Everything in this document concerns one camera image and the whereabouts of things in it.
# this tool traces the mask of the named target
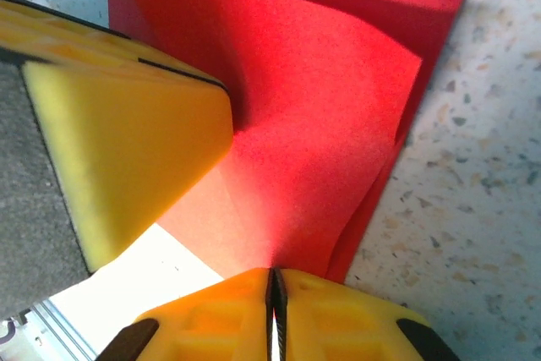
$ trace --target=red fabric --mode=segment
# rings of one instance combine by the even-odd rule
[[[113,29],[231,91],[231,152],[159,223],[223,276],[342,281],[460,3],[109,0]]]

